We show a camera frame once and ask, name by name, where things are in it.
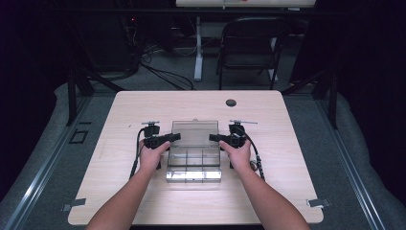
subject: person's left hand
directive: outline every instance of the person's left hand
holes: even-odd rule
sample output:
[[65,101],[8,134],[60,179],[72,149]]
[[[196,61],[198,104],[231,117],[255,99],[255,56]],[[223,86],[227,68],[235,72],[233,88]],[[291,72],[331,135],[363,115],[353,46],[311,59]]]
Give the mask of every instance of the person's left hand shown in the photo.
[[156,149],[149,149],[144,146],[144,140],[140,142],[140,171],[155,172],[159,161],[161,160],[162,153],[166,151],[170,146],[170,142],[167,141]]

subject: hand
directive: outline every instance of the hand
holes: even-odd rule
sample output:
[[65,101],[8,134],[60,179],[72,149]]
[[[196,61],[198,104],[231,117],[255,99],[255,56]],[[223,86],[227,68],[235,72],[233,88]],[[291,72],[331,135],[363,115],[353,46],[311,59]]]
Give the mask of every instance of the hand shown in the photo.
[[227,152],[227,155],[229,156],[236,171],[251,169],[251,142],[249,140],[246,140],[245,144],[238,149],[231,147],[224,141],[220,141],[218,144]]
[[166,151],[170,142],[167,141],[156,149],[149,149],[144,145],[144,141],[140,142],[141,153],[140,153],[140,171],[146,170],[150,173],[155,172],[159,161],[161,160],[162,153]]

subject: person's right hand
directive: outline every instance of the person's right hand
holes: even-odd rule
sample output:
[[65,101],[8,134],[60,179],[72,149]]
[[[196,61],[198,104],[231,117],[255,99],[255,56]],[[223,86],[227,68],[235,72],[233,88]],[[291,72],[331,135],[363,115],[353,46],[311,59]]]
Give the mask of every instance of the person's right hand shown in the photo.
[[249,140],[245,141],[245,144],[238,149],[231,147],[224,141],[218,143],[226,152],[230,158],[231,164],[236,171],[241,171],[244,169],[250,169],[250,157],[251,157],[251,142]]

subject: table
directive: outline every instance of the table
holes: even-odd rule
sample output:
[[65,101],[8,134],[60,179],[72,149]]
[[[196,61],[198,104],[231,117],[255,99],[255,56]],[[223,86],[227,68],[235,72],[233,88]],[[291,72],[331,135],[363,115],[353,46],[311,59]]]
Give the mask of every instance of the table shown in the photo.
[[[233,99],[236,106],[226,105]],[[218,121],[221,134],[229,134],[230,120],[243,124],[262,159],[267,183],[290,200],[307,222],[323,220],[295,131],[278,91],[123,91],[117,94],[94,150],[69,222],[87,224],[107,199],[128,180],[135,158],[136,138],[142,122],[160,121],[160,134],[170,133],[173,121]],[[229,159],[221,152],[220,183],[168,183],[168,154],[153,176],[134,224],[258,224],[259,220]]]

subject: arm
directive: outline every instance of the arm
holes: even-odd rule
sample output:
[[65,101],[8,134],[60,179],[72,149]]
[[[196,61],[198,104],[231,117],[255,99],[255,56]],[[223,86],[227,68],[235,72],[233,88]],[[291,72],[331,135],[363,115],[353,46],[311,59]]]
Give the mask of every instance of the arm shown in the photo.
[[157,149],[142,149],[140,169],[115,195],[103,204],[90,219],[86,229],[129,229],[146,193],[149,180],[156,171],[161,153],[169,145],[170,142],[166,142]]
[[259,221],[265,229],[309,229],[296,207],[251,169],[251,143],[248,140],[239,149],[234,149],[223,141],[219,144],[230,157]]

